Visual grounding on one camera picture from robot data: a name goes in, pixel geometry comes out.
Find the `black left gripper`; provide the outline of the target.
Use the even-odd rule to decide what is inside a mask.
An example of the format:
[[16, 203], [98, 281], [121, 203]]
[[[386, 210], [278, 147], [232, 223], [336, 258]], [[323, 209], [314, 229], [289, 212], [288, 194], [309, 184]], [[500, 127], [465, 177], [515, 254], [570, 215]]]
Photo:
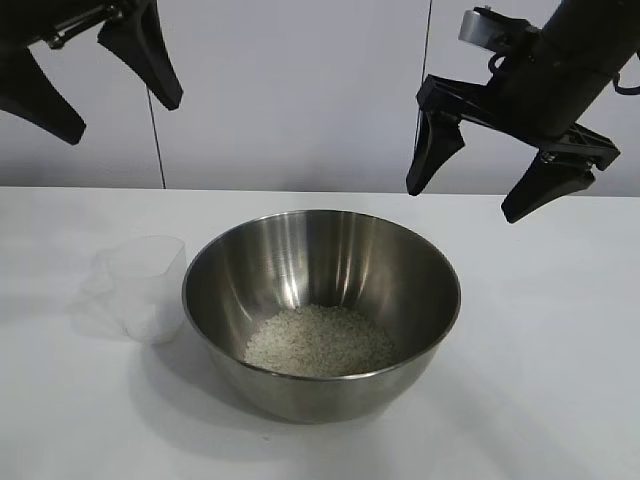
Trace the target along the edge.
[[166, 48], [156, 1], [54, 0], [1, 0], [1, 110], [77, 145], [86, 123], [27, 47], [44, 41], [61, 48], [102, 22], [98, 43], [136, 73], [166, 109], [176, 110], [183, 89]]

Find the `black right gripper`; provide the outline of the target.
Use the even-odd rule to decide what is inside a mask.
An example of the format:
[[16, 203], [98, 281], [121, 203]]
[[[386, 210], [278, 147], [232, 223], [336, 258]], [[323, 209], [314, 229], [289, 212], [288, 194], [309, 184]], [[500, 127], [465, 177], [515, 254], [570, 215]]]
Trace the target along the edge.
[[407, 192], [421, 194], [465, 146], [459, 127], [463, 120], [540, 150], [501, 204], [509, 223], [586, 190], [595, 181], [592, 166], [608, 168], [619, 150], [578, 119], [618, 76], [620, 53], [620, 45], [612, 43], [573, 52], [551, 42], [522, 43], [494, 54], [486, 84], [427, 76], [417, 94], [421, 117]]

